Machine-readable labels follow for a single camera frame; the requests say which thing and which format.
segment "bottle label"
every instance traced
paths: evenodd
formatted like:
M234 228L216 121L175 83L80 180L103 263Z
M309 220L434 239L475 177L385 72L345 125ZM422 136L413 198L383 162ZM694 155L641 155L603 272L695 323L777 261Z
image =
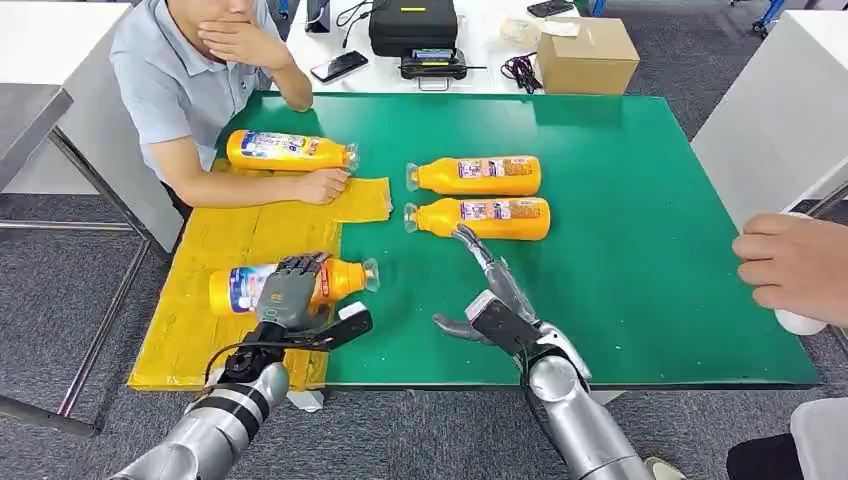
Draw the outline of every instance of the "bottle label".
M542 207L538 200L469 200L459 204L459 217L462 220L509 220L540 216Z
M311 157L318 148L317 137L249 131L241 141L241 153L246 157L280 158Z
M255 310L265 280L276 269L277 265L271 264L230 270L230 308L236 313Z
M475 158L460 160L457 165L459 178L511 177L533 173L526 157Z

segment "smartphone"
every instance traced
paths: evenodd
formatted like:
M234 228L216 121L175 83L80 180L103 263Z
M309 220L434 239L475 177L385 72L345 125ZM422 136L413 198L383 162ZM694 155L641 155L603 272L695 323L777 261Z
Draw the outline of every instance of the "smartphone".
M565 0L550 0L548 2L537 3L527 7L530 15L538 18L550 17L558 13L567 12L574 8L574 4Z
M321 83L331 82L342 75L352 72L353 70L368 63L368 59L357 51L348 52L344 55L330 60L327 63L322 63L317 67L309 70L315 78Z

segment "orange bottle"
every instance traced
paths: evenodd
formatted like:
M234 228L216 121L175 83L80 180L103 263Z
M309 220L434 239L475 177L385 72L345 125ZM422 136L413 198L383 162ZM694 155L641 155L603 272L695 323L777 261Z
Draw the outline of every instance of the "orange bottle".
M480 238L541 240L551 226L551 210L541 198L455 200L443 198L430 205L404 208L407 232L427 230L450 237L457 223L467 225Z
M406 166L409 191L468 195L533 195L542 183L539 159L530 155L486 158L440 158L420 167Z
M276 263L218 270L209 277L209 303L215 315L248 313L256 309L265 280ZM380 288L376 260L349 263L328 258L315 279L311 306L335 303L354 292Z
M240 168L311 172L322 168L356 170L356 144L329 138L236 130L227 140L227 158Z

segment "black case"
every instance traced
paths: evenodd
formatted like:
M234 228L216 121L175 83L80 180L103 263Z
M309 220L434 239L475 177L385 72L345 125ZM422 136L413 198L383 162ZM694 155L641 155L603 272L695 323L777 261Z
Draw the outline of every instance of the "black case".
M384 1L368 25L375 55L404 57L414 48L456 48L459 25L453 0Z

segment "man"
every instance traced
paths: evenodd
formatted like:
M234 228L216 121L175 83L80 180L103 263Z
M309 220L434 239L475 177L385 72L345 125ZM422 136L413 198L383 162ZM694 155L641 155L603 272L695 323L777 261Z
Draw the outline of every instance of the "man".
M733 251L742 259L739 277L755 287L759 305L848 328L848 227L791 215L758 215L745 224ZM801 408L815 407L807 403ZM848 403L839 409L823 415L848 416ZM727 474L730 480L801 480L795 449L788 433L741 443L728 454ZM844 463L842 472L848 471L842 457L824 458ZM657 480L685 479L660 459L650 458L646 465Z
M266 0L143 0L111 54L145 163L175 208L331 202L349 174L247 177L211 172L221 129L247 103L261 69L289 107L312 106L312 86L280 39Z

